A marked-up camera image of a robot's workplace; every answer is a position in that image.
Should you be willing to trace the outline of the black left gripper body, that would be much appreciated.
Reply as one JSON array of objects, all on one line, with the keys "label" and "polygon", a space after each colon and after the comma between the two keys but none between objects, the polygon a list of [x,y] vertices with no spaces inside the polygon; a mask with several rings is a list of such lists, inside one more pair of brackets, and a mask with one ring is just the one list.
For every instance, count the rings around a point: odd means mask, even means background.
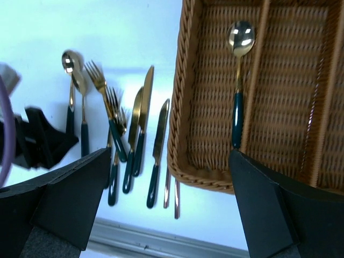
[{"label": "black left gripper body", "polygon": [[25,112],[28,121],[15,116],[16,151],[12,163],[26,169],[51,169],[78,143],[78,137],[55,129],[39,108],[27,107]]}]

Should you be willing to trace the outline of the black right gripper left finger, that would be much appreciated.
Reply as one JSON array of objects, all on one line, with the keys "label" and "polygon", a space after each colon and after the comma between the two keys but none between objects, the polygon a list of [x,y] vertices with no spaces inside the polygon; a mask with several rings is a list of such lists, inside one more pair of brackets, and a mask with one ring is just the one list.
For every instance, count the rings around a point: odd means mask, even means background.
[{"label": "black right gripper left finger", "polygon": [[1,188],[1,257],[79,257],[87,247],[110,150]]}]

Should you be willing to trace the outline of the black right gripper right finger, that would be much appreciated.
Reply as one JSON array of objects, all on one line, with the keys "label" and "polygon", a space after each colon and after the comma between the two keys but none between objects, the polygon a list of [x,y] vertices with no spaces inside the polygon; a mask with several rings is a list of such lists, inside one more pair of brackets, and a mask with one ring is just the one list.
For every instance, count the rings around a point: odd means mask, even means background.
[{"label": "black right gripper right finger", "polygon": [[250,257],[343,257],[343,196],[233,150],[233,188]]}]

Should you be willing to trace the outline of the gold spoon green handle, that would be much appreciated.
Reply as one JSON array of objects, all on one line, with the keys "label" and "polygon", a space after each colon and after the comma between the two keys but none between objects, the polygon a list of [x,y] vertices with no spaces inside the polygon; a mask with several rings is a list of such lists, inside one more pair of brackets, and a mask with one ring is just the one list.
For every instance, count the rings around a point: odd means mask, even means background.
[{"label": "gold spoon green handle", "polygon": [[245,20],[235,21],[227,31],[227,43],[232,54],[236,57],[235,93],[232,120],[232,146],[241,146],[244,108],[243,82],[241,74],[242,58],[250,52],[255,42],[255,30],[251,23]]},{"label": "gold spoon green handle", "polygon": [[82,123],[81,123],[81,157],[89,155],[89,131],[88,131],[88,123],[86,121],[85,115],[85,96],[87,94],[88,88],[83,73],[80,70],[73,70],[73,80],[76,89],[82,95],[82,104],[81,104],[81,111],[82,111]]},{"label": "gold spoon green handle", "polygon": [[68,49],[65,50],[61,57],[62,65],[66,74],[70,75],[69,100],[67,108],[66,133],[74,135],[74,85],[75,78],[73,73],[81,71],[80,56]]}]

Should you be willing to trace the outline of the copper chopstick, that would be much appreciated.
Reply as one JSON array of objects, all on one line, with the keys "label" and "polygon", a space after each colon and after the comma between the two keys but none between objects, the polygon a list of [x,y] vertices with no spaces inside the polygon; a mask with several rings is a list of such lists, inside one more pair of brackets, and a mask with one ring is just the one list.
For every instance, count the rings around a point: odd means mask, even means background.
[{"label": "copper chopstick", "polygon": [[175,212],[174,212],[174,218],[178,219],[180,217],[180,183],[177,179],[175,179]]},{"label": "copper chopstick", "polygon": [[169,195],[170,195],[170,172],[167,168],[166,171],[166,180],[164,185],[164,201],[163,208],[166,209],[169,206]]}]

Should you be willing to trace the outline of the brown wicker cutlery tray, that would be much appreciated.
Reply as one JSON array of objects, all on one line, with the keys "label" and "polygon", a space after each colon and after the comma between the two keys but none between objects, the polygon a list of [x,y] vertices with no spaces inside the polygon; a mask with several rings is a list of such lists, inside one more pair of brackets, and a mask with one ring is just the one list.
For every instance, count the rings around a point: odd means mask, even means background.
[{"label": "brown wicker cutlery tray", "polygon": [[167,162],[180,182],[232,194],[236,59],[226,33],[255,29],[243,57],[241,151],[305,184],[343,193],[343,1],[184,1]]}]

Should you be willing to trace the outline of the aluminium table frame rail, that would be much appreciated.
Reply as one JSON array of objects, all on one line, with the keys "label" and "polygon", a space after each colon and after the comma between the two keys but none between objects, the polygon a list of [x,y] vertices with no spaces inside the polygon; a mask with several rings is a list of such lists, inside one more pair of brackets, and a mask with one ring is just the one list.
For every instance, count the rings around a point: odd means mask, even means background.
[{"label": "aluminium table frame rail", "polygon": [[245,250],[96,219],[88,247],[145,257],[249,257]]}]

